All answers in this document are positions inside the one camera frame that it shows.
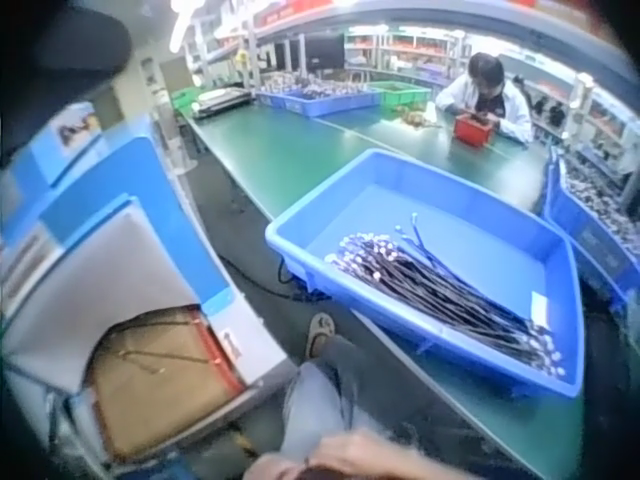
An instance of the hand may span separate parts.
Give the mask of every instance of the hand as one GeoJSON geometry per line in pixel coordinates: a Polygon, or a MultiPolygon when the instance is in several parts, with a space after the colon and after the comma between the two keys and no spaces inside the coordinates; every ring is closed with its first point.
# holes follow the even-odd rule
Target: hand
{"type": "Polygon", "coordinates": [[[245,472],[243,480],[295,480],[304,470],[304,465],[294,463],[281,455],[262,455],[245,472]]]}
{"type": "Polygon", "coordinates": [[[325,467],[349,476],[395,477],[408,450],[367,431],[322,439],[309,466],[325,467]]]}
{"type": "Polygon", "coordinates": [[[486,113],[484,114],[484,117],[489,121],[489,123],[495,130],[498,130],[500,128],[500,117],[494,115],[493,113],[486,113]]]}

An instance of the cardboard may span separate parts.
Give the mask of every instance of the cardboard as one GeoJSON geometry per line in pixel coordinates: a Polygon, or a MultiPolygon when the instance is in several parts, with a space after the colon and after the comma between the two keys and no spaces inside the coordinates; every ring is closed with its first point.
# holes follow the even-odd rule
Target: cardboard
{"type": "Polygon", "coordinates": [[[98,346],[89,379],[105,445],[115,459],[143,455],[243,390],[198,316],[188,308],[146,314],[108,333],[98,346]]]}

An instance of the blue plastic tray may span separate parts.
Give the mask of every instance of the blue plastic tray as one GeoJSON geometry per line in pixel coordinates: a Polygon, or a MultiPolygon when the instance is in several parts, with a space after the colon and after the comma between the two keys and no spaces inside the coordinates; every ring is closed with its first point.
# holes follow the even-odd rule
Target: blue plastic tray
{"type": "Polygon", "coordinates": [[[263,105],[283,108],[305,117],[319,117],[344,110],[354,110],[380,104],[379,92],[365,92],[355,95],[319,98],[317,100],[305,100],[300,98],[299,94],[298,91],[284,95],[260,92],[256,94],[256,98],[263,105]]]}
{"type": "Polygon", "coordinates": [[[274,220],[267,242],[309,289],[319,289],[383,327],[518,392],[576,396],[584,343],[580,289],[571,248],[541,219],[446,172],[382,150],[368,150],[274,220]],[[547,298],[546,320],[563,355],[562,379],[499,353],[341,272],[324,261],[357,232],[391,235],[418,223],[427,247],[495,301],[531,318],[532,293],[547,298]]]}
{"type": "Polygon", "coordinates": [[[567,190],[564,159],[555,149],[551,155],[544,218],[570,237],[585,280],[609,296],[614,306],[624,305],[629,292],[640,288],[640,264],[589,208],[567,190]]]}

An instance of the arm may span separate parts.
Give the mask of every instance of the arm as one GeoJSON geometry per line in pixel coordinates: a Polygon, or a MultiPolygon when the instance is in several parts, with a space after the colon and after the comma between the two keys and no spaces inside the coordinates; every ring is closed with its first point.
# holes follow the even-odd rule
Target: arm
{"type": "Polygon", "coordinates": [[[461,113],[460,110],[464,110],[464,93],[468,81],[466,74],[456,78],[451,85],[438,94],[436,97],[436,107],[440,110],[453,113],[454,115],[461,113]]]}
{"type": "Polygon", "coordinates": [[[513,102],[513,113],[508,119],[500,119],[498,130],[503,135],[528,144],[533,138],[533,131],[527,101],[520,92],[516,92],[511,101],[513,102]]]}
{"type": "Polygon", "coordinates": [[[317,450],[309,457],[309,465],[330,468],[348,476],[398,480],[474,478],[366,431],[322,439],[317,450]]]}

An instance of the green workbench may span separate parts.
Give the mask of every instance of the green workbench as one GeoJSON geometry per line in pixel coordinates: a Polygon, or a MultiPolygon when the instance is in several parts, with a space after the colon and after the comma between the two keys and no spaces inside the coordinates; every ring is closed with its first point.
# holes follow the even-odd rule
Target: green workbench
{"type": "MultiPolygon", "coordinates": [[[[202,142],[269,219],[369,148],[386,148],[476,182],[530,209],[540,192],[544,150],[495,137],[483,150],[452,140],[451,119],[416,130],[377,108],[320,119],[250,106],[205,122],[187,119],[202,142]]],[[[505,398],[481,379],[365,324],[418,377],[503,450],[543,478],[573,476],[582,449],[582,396],[505,398]]]]}

